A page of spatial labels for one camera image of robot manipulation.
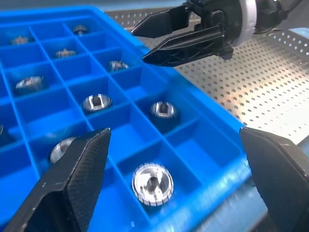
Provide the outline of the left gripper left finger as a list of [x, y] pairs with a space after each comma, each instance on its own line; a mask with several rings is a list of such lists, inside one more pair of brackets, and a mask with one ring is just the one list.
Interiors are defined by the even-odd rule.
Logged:
[[6, 232], [85, 232], [102, 187], [111, 129], [85, 133], [39, 179]]

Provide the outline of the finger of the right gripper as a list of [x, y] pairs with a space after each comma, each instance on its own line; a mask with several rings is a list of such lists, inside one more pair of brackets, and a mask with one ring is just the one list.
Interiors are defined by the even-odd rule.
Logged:
[[142, 60], [156, 66], [176, 67], [210, 56], [227, 60], [232, 58], [233, 51], [225, 41], [223, 27], [217, 25], [171, 36], [144, 55]]
[[186, 4], [146, 16], [131, 31], [133, 36], [158, 38], [188, 27], [191, 9]]

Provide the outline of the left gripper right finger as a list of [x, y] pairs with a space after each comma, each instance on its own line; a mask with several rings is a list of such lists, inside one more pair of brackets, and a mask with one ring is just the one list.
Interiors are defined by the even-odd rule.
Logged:
[[255, 186], [282, 232], [309, 230], [309, 159], [291, 140], [249, 127], [239, 131]]

